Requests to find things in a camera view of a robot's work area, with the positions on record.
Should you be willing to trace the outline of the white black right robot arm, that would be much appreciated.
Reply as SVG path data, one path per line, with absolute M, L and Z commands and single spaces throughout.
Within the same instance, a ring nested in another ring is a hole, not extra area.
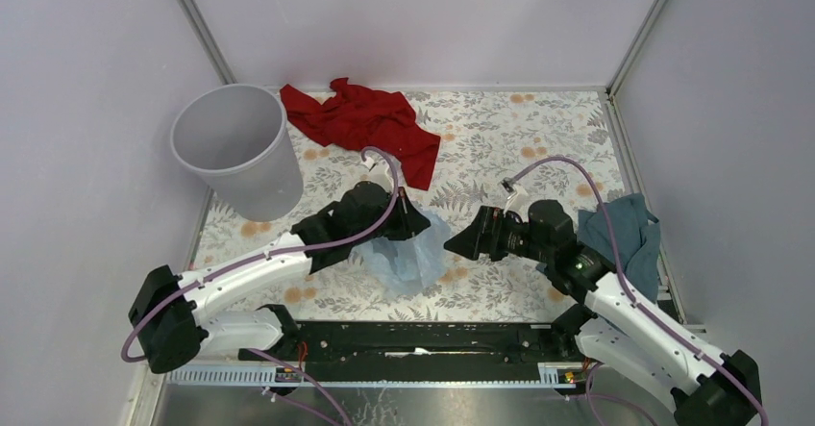
M 648 391 L 678 425 L 747 425 L 764 420 L 755 360 L 704 341 L 637 291 L 612 263 L 580 242 L 554 200 L 531 205 L 528 218 L 483 206 L 444 244 L 469 260 L 512 255 L 542 263 L 544 276 L 575 305 L 554 323 L 557 356 L 580 355 Z

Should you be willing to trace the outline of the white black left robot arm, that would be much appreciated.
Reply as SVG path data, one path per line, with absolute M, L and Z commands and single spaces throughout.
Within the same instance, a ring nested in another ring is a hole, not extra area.
M 403 188 L 387 190 L 362 182 L 322 210 L 294 224 L 276 240 L 217 266 L 181 274 L 168 265 L 145 277 L 128 311 L 133 331 L 125 347 L 128 363 L 146 362 L 155 374 L 173 371 L 199 355 L 237 349 L 265 350 L 284 360 L 297 350 L 298 335 L 273 308 L 232 312 L 230 306 L 261 288 L 305 278 L 347 260 L 373 239 L 417 238 L 431 221 Z

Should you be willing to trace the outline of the grey plastic trash bin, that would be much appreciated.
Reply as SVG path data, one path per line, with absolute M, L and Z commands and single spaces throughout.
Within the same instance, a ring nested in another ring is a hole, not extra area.
M 287 112 L 267 88 L 232 84 L 201 95 L 175 118 L 170 146 L 185 169 L 247 220 L 279 219 L 303 195 Z

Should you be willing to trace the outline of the light blue plastic trash bag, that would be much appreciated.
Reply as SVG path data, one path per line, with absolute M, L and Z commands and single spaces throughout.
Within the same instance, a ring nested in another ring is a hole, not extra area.
M 366 273 L 379 281 L 388 297 L 415 296 L 435 284 L 446 272 L 443 243 L 452 229 L 439 215 L 421 210 L 431 225 L 407 240 L 374 238 L 352 252 L 362 259 Z

